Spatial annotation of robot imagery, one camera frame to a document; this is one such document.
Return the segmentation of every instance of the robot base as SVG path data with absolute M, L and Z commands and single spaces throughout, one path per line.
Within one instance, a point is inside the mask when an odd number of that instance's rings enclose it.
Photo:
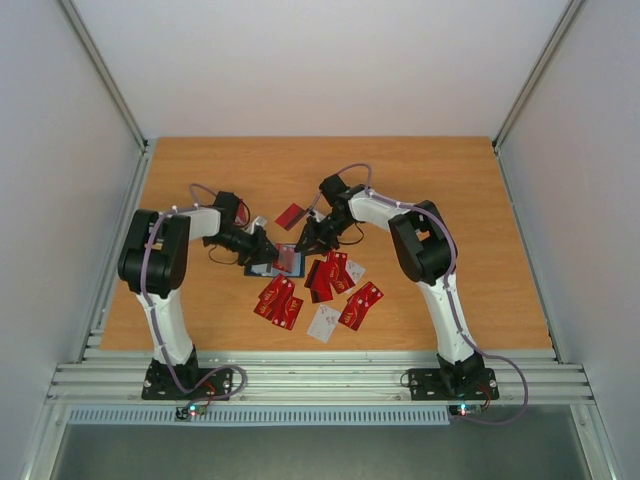
M 496 375 L 490 368 L 484 368 L 478 372 L 474 380 L 455 395 L 451 395 L 445 388 L 439 368 L 412 368 L 407 371 L 407 378 L 411 400 L 460 400 L 462 402 L 486 400 L 485 393 L 478 389 L 478 385 L 482 385 L 489 392 L 491 400 L 500 398 Z
M 193 388 L 196 383 L 211 371 L 210 368 L 198 368 L 198 358 L 195 347 L 186 363 L 173 367 L 182 386 Z M 207 379 L 215 388 L 215 395 L 224 395 L 233 389 L 233 370 L 224 369 L 211 375 Z M 202 385 L 189 394 L 184 394 L 173 381 L 166 364 L 152 360 L 144 378 L 142 388 L 143 400 L 192 400 L 209 396 L 209 387 Z

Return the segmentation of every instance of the card pile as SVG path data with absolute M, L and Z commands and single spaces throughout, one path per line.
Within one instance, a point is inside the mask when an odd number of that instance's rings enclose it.
M 356 282 L 351 278 L 347 269 L 347 254 L 332 250 L 324 261 L 313 261 L 304 286 L 311 290 L 311 302 L 319 303 L 333 300 L 331 287 L 340 294 L 355 284 Z
M 278 275 L 260 293 L 260 301 L 253 311 L 274 325 L 292 330 L 303 303 L 302 299 L 293 296 L 294 289 L 291 280 Z
M 373 283 L 367 282 L 347 300 L 338 322 L 351 330 L 358 330 L 369 309 L 383 297 L 383 293 Z

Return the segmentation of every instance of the wooden table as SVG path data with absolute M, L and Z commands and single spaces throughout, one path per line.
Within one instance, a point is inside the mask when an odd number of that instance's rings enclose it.
M 307 206 L 318 184 L 341 167 L 366 161 L 372 186 L 403 201 L 436 203 L 459 249 L 458 286 L 467 323 L 484 348 L 549 348 L 547 327 L 509 207 L 502 177 L 487 138 L 163 138 L 155 151 L 141 208 L 165 210 L 189 205 L 188 185 L 199 182 L 242 197 L 254 215 L 269 220 L 274 242 L 295 242 L 302 222 L 286 232 L 273 220 L 292 202 Z M 366 170 L 343 176 L 362 183 Z M 326 204 L 320 203 L 326 212 Z M 293 331 L 256 314 L 258 293 L 268 280 L 243 275 L 238 266 L 211 262 L 199 242 L 189 249 L 182 306 L 191 338 L 200 350 L 434 350 L 436 337 L 417 287 L 400 270 L 391 237 L 364 225 L 362 243 L 345 247 L 364 266 L 385 297 L 354 332 L 338 325 L 328 344 L 309 336 L 316 312 L 309 291 Z M 348 231 L 344 240 L 356 239 Z M 232 260 L 218 249 L 214 258 Z M 329 305 L 342 310 L 346 296 Z M 149 350 L 142 307 L 126 284 L 116 293 L 101 348 Z

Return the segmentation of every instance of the metal bracket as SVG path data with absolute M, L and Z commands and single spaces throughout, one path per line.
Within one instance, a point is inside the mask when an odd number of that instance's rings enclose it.
M 487 396 L 476 385 L 482 385 L 488 392 L 491 400 L 498 400 L 498 382 L 495 372 L 490 368 L 483 369 L 477 380 L 462 396 L 452 398 L 444 390 L 444 384 L 440 380 L 439 368 L 412 368 L 407 371 L 408 385 L 412 401 L 437 401 L 459 400 L 461 402 L 482 401 Z
M 158 372 L 154 371 L 155 363 L 152 363 L 147 370 L 145 380 L 142 384 L 142 399 L 143 400 L 192 400 L 195 398 L 206 398 L 211 396 L 210 388 L 203 384 L 193 392 L 184 394 L 173 382 L 171 377 L 162 378 L 163 381 L 158 382 Z M 196 378 L 203 378 L 207 375 L 211 369 L 199 368 Z M 211 375 L 207 382 L 214 389 L 214 395 L 224 395 L 231 391 L 233 386 L 233 370 L 226 368 Z

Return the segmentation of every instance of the white wall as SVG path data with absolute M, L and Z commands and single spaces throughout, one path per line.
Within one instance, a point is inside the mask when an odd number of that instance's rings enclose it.
M 565 4 L 77 0 L 148 137 L 493 137 Z
M 136 146 L 53 0 L 0 12 L 0 478 L 17 478 L 90 296 Z
M 638 478 L 640 4 L 591 0 L 503 148 L 550 316 Z

